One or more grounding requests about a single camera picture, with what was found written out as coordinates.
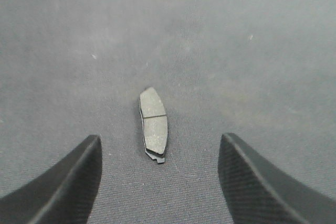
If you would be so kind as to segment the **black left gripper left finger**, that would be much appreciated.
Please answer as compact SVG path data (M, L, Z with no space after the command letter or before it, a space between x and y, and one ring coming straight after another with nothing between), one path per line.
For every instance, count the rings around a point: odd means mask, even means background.
M101 139L89 135L49 170L1 198L1 223L87 223L101 175Z

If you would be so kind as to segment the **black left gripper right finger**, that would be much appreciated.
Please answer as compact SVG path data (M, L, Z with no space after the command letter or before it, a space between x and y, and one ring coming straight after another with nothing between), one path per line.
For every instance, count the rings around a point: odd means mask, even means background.
M218 177L234 223L335 223L335 200L304 185L234 133L224 133Z

